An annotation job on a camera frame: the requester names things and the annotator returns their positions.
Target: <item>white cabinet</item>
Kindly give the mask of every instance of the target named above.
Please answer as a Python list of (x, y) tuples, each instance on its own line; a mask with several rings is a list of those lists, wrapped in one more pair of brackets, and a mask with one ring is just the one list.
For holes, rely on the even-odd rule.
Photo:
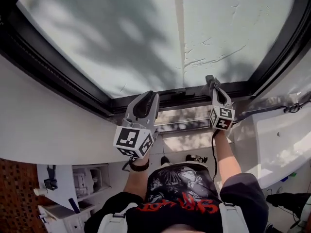
[(83, 233), (83, 227), (80, 224), (79, 218), (71, 218), (66, 220), (67, 226), (71, 233)]
[(61, 205), (39, 206), (40, 217), (49, 233), (84, 233), (84, 225), (91, 217), (90, 211), (93, 209), (95, 205), (88, 204), (76, 214)]
[[(47, 165), (38, 164), (37, 172), (39, 186), (45, 188), (44, 180), (49, 178)], [(74, 210), (74, 208), (69, 200), (73, 201), (81, 210), (79, 202), (109, 188), (108, 164), (57, 165), (55, 173), (57, 189), (48, 190), (45, 196), (70, 210)]]

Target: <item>shoulder strap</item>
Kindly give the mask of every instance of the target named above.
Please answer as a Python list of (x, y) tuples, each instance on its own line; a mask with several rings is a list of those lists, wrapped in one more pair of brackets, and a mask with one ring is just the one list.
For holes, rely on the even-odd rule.
[[(137, 206), (138, 205), (135, 203), (130, 203), (120, 213), (105, 215), (97, 232), (127, 233), (125, 212)], [(221, 203), (219, 209), (222, 216), (223, 233), (249, 233), (242, 210), (239, 206), (230, 203)]]
[(137, 206), (138, 205), (135, 203), (130, 203), (123, 211), (119, 213), (105, 215), (97, 233), (127, 233), (125, 213), (128, 209)]
[(223, 233), (249, 233), (239, 206), (221, 203), (219, 209), (222, 215)]

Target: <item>window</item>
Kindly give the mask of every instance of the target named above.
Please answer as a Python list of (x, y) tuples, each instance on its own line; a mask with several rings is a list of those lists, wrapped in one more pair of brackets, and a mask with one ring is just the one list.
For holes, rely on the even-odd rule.
[(310, 39), (311, 0), (19, 0), (0, 50), (44, 85), (103, 117), (147, 90), (160, 109), (206, 105), (212, 74), (257, 96)]

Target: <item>black window frame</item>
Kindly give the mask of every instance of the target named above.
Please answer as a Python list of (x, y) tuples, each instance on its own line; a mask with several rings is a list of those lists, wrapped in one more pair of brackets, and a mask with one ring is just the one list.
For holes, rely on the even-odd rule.
[[(112, 99), (80, 73), (34, 28), (16, 6), (4, 1), (0, 8), (0, 54), (62, 97), (108, 120), (124, 114), (137, 96)], [(233, 101), (252, 100), (310, 49), (311, 0), (294, 0), (278, 38), (249, 80), (223, 83)], [(160, 111), (210, 105), (203, 86), (158, 92)]]

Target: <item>shoe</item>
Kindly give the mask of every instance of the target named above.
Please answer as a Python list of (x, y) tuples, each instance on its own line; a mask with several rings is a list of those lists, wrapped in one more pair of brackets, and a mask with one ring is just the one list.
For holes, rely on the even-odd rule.
[(186, 161), (196, 161), (196, 162), (199, 162), (199, 163), (206, 163), (207, 157), (202, 158), (201, 156), (196, 155), (196, 154), (195, 155), (188, 154), (186, 156)]
[(170, 163), (169, 158), (167, 158), (166, 156), (163, 156), (163, 157), (161, 158), (161, 165), (163, 165), (164, 163)]

